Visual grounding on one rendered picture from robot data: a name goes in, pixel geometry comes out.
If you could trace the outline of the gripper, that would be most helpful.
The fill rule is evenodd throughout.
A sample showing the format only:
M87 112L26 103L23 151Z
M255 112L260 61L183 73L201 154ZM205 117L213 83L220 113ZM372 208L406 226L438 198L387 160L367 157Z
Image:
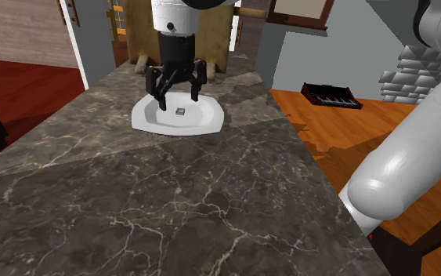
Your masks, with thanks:
M166 111L167 91L174 83L188 81L191 84L191 100L197 102L201 86L207 83L207 66L202 59L195 57L195 35L187 37L158 34L162 66L149 66L146 69L146 91Z

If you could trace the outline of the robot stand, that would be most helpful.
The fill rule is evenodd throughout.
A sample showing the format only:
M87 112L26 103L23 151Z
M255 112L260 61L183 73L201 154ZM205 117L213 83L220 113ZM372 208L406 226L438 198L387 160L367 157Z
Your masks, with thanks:
M381 227L375 228L368 240L392 276L421 276L419 251Z

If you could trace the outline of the brown-framed wall picture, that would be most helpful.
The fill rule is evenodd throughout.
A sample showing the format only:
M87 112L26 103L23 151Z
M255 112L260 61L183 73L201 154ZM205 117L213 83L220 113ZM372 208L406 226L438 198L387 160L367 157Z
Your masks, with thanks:
M334 0L271 0L266 22L314 30L327 30Z

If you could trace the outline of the dark red keyboard instrument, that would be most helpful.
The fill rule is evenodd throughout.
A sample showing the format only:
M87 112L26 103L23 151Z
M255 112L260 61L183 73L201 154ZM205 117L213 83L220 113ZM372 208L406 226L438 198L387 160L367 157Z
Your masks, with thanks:
M360 110L363 105L355 99L349 87L304 83L301 94L312 104Z

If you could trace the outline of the white shallow dish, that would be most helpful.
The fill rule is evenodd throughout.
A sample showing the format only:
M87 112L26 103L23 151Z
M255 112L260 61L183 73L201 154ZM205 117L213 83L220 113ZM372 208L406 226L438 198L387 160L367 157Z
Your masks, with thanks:
M191 100L189 93L169 92L165 95L166 111L158 102L146 95L132 109L132 128L167 136L198 136L219 133L224 122L224 110L219 102L210 96L199 95L198 101ZM178 108L185 110L177 115Z

